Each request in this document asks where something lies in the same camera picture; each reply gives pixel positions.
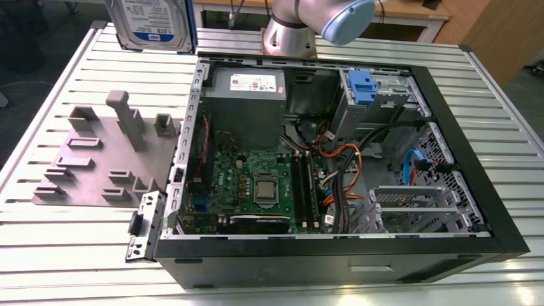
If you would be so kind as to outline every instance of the slotted metal surface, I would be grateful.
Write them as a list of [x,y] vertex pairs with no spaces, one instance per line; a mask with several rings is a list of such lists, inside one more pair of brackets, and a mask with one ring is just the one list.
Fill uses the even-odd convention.
[[[531,253],[482,265],[438,284],[319,288],[183,290],[159,264],[126,264],[132,209],[38,207],[32,191],[72,128],[74,106],[104,104],[111,89],[131,93],[143,117],[183,118],[196,57],[123,51],[112,25],[91,30],[0,173],[0,301],[120,305],[534,305],[544,299],[544,160],[542,144],[475,59],[455,46],[358,40],[320,58],[430,67]],[[202,29],[202,50],[260,53],[259,33]]]

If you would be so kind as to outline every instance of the power supply label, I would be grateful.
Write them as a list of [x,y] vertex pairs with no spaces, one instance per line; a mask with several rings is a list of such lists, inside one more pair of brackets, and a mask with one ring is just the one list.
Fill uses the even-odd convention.
[[274,75],[232,75],[231,90],[276,92],[276,77]]
[[132,33],[142,40],[174,39],[172,15],[164,0],[122,0]]

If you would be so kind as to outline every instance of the white desk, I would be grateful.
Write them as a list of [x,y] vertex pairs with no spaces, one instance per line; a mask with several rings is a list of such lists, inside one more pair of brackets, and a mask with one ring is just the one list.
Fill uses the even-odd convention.
[[[42,173],[78,105],[114,116],[104,98],[131,93],[143,117],[184,117],[196,57],[123,51],[112,26],[91,29],[0,172],[0,302],[54,305],[534,305],[544,300],[543,144],[472,54],[456,46],[318,40],[320,58],[430,68],[531,253],[436,284],[183,290],[159,264],[126,264],[134,209],[38,207]],[[200,30],[203,50],[260,53],[259,33]]]

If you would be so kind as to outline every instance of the expansion slot bracket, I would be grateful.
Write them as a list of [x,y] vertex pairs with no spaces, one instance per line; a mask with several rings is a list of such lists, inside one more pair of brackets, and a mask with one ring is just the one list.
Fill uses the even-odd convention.
[[160,191],[142,196],[140,207],[132,215],[128,226],[131,242],[126,262],[156,262],[154,259],[156,242],[160,237],[160,224],[166,206],[166,195]]

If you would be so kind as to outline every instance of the red wire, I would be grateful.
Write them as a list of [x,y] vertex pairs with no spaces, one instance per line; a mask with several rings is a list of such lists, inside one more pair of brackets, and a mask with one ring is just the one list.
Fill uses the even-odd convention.
[[190,183],[195,182],[195,179],[200,174],[200,169],[203,168],[206,153],[208,152],[210,122],[208,122],[208,118],[206,117],[206,115],[203,115],[203,118],[204,118],[204,124],[206,124],[206,140],[204,140],[204,146],[203,146],[203,153],[200,154],[199,167],[196,168],[196,173]]

